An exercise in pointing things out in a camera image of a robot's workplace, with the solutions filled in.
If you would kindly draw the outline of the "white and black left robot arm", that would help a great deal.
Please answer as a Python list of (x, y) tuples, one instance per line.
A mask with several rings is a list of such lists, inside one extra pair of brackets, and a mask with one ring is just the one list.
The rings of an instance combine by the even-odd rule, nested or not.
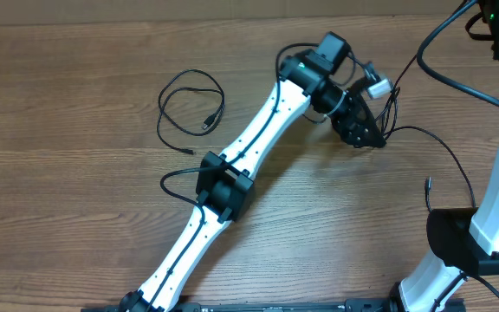
[(354, 54), (342, 37), (328, 32), (320, 43), (300, 44), (300, 52), (275, 58), (275, 85), (255, 118), (230, 145), (207, 153), (197, 174), (192, 214), (162, 264), (141, 286), (125, 295), (121, 311), (170, 311), (190, 274), (212, 242), (238, 221), (255, 197), (255, 178), (284, 131), (309, 108), (331, 120), (334, 131), (350, 146), (381, 148), (386, 144), (365, 97), (378, 99), (393, 85), (368, 62), (362, 78), (348, 88), (332, 80)]

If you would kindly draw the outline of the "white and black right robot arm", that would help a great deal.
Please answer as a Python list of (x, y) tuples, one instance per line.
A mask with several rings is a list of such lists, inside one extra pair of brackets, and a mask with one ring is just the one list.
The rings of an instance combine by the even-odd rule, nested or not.
[[(499, 108), (499, 99), (432, 69), (424, 52), (433, 40), (463, 13), (478, 6), (471, 23), (483, 21), (487, 34), (472, 39), (490, 41), (499, 62), (499, 1), (466, 1), (437, 26), (419, 45), (416, 62), (431, 78)], [(451, 296), (469, 279), (485, 283), (486, 276), (499, 275), (499, 146), (483, 199), (470, 208), (434, 209), (426, 222), (429, 249), (416, 269), (396, 283), (390, 301), (398, 311), (462, 311)]]

